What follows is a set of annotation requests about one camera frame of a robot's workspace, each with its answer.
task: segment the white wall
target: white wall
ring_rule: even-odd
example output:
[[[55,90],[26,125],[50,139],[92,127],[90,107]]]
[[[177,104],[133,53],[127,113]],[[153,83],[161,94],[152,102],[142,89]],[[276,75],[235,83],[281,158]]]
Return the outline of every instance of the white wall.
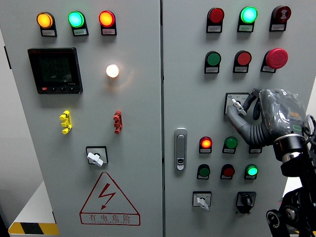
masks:
[[[43,178],[0,31],[0,215],[8,228]]]

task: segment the red indicator light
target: red indicator light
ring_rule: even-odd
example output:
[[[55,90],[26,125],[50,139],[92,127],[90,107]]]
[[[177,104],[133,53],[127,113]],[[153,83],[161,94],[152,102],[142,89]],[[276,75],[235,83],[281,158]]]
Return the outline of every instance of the red indicator light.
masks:
[[[242,66],[245,66],[245,65],[248,65],[251,61],[251,55],[250,53],[248,52],[243,52],[241,53],[240,55],[238,55],[238,58],[237,58],[237,62],[242,65]]]
[[[291,17],[291,9],[288,6],[277,6],[272,16],[278,23],[285,23]]]
[[[209,149],[212,146],[212,139],[209,137],[202,137],[199,143],[203,149]]]
[[[235,170],[233,168],[227,168],[224,170],[223,174],[226,177],[232,177],[235,174]]]
[[[275,48],[268,52],[266,63],[272,69],[282,68],[288,60],[288,54],[283,48]]]
[[[99,15],[99,22],[104,27],[111,27],[115,23],[115,16],[111,11],[102,11]]]
[[[221,8],[213,8],[208,17],[211,22],[220,23],[224,19],[224,11]]]

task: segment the selector switch knob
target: selector switch knob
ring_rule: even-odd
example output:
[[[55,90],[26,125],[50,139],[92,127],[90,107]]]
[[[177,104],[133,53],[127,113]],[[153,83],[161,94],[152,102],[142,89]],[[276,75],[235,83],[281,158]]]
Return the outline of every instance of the selector switch knob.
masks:
[[[248,194],[246,194],[245,196],[241,197],[241,203],[245,206],[251,206],[252,199]]]

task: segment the warning sign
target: warning sign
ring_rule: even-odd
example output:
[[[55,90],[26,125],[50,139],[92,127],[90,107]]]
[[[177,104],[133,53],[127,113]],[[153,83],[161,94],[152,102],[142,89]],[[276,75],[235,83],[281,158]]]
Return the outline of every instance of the warning sign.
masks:
[[[140,214],[107,173],[101,173],[80,211],[82,224],[140,226]]]

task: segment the red push button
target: red push button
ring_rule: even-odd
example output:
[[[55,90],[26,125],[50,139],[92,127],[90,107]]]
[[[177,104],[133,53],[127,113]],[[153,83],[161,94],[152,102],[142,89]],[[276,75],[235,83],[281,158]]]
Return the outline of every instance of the red push button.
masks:
[[[235,170],[233,168],[227,168],[223,173],[226,177],[231,177],[235,174]]]
[[[209,19],[213,23],[220,23],[224,19],[224,11],[221,8],[213,8],[209,13]]]
[[[235,174],[235,169],[231,164],[225,164],[222,167],[221,171],[221,179],[233,179],[233,175]]]
[[[291,9],[288,6],[277,6],[272,16],[277,23],[285,23],[291,17]]]
[[[283,48],[275,48],[268,52],[266,56],[266,63],[272,69],[279,69],[284,67],[287,63],[288,54]]]
[[[251,61],[251,54],[249,52],[242,52],[237,57],[237,62],[242,66],[248,65],[250,61]]]

